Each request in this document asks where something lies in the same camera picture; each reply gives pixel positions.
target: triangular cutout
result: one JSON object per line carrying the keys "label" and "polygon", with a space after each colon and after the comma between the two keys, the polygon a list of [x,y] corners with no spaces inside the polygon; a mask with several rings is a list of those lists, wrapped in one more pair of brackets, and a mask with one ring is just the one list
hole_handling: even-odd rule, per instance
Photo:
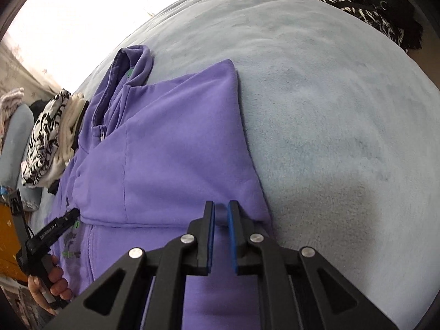
{"label": "triangular cutout", "polygon": [[332,312],[337,315],[357,305],[357,301],[324,269],[318,269]]}
{"label": "triangular cutout", "polygon": [[125,271],[118,269],[84,301],[84,306],[101,315],[109,315],[124,277]]}

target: pink garment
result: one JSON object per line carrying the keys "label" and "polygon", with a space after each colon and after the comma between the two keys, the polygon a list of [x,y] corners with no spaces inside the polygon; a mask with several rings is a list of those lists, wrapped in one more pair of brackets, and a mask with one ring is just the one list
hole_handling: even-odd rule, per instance
{"label": "pink garment", "polygon": [[0,154],[3,150],[3,138],[7,131],[9,118],[21,104],[24,88],[15,88],[0,97]]}

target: purple fabric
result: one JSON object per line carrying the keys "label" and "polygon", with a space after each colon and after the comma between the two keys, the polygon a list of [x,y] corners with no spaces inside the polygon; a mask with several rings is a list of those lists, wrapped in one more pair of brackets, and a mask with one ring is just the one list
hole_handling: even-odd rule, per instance
{"label": "purple fabric", "polygon": [[188,280],[184,327],[254,329],[256,282],[233,274],[225,205],[239,200],[269,231],[271,220],[246,147],[234,65],[143,86],[152,65],[146,46],[121,49],[91,100],[50,216],[77,207],[82,224],[53,251],[78,294],[130,248],[159,248],[185,233],[212,200],[213,273]]}

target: seam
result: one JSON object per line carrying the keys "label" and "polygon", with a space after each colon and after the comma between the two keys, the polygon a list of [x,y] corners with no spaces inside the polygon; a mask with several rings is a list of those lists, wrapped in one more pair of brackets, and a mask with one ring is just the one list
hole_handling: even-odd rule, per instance
{"label": "seam", "polygon": [[127,206],[125,204],[125,168],[127,166],[127,150],[128,150],[128,132],[127,132],[126,124],[124,124],[124,128],[125,128],[125,161],[124,161],[124,168],[122,169],[122,191],[124,192],[125,222],[128,222]]}

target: folded clothes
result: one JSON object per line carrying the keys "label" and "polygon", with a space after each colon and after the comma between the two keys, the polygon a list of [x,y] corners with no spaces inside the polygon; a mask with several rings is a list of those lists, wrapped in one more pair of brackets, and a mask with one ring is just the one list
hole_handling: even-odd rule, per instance
{"label": "folded clothes", "polygon": [[21,104],[24,90],[24,88],[15,88],[0,98],[0,154],[3,150],[3,139],[7,131],[9,118]]}
{"label": "folded clothes", "polygon": [[86,101],[82,93],[72,95],[67,102],[59,124],[58,149],[54,153],[50,168],[41,177],[36,186],[49,188],[54,181],[61,177],[72,159],[74,154],[72,145],[76,131],[75,126],[80,119],[85,103]]}
{"label": "folded clothes", "polygon": [[28,145],[27,159],[21,163],[22,183],[27,187],[38,186],[48,171],[58,150],[58,132],[61,115],[69,101],[70,93],[62,89],[45,106],[38,117]]}

